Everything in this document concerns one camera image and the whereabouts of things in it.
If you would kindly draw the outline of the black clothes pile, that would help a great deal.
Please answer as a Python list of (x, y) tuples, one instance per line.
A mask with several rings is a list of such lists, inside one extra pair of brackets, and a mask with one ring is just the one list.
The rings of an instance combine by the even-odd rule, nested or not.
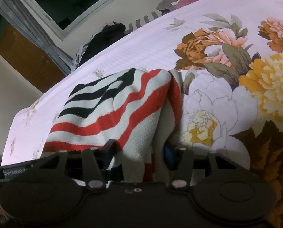
[(83, 53), (78, 66), (83, 65), (89, 59), (126, 36), (125, 29), (126, 26), (121, 23), (105, 26), (103, 30), (96, 34), (88, 43), (87, 49)]

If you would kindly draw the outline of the brown wooden door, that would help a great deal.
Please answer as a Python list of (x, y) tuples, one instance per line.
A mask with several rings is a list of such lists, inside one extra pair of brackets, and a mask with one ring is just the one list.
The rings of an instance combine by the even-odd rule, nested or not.
[(65, 78), (65, 74), (49, 56), (26, 39), (1, 14), (0, 55), (42, 93)]

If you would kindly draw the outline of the left grey curtain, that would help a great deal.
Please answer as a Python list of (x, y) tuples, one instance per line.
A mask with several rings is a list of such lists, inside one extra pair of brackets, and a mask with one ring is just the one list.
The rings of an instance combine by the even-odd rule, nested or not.
[(0, 14), (25, 38), (42, 49), (65, 74), (72, 58), (60, 49), (20, 0), (0, 0)]

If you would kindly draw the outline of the floral pink bed sheet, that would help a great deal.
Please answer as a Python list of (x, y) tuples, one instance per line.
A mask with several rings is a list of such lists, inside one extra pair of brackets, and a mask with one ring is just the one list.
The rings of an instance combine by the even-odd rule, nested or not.
[(40, 158), (70, 93), (135, 68), (176, 70), (181, 116), (166, 142), (222, 153), (266, 180), (283, 227), (283, 0), (200, 0), (95, 55), (13, 120), (2, 164)]

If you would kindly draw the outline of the striped white red black shirt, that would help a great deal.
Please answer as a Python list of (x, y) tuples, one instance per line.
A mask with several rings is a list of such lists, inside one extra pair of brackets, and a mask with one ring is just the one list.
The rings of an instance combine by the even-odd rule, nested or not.
[(126, 182), (168, 182), (163, 147), (181, 116), (181, 77), (176, 70), (131, 68), (70, 93), (51, 128), (44, 152), (115, 150), (103, 167), (122, 168)]

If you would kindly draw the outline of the grey striped mattress sheet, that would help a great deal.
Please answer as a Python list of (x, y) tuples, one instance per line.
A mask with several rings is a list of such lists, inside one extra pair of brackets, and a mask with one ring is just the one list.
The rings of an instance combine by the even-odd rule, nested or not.
[(162, 12), (159, 10), (153, 11), (149, 14), (144, 15), (140, 19), (137, 19), (136, 21), (131, 22), (130, 24), (126, 25), (125, 33), (131, 33), (142, 26), (148, 24), (149, 22), (159, 18), (162, 15)]

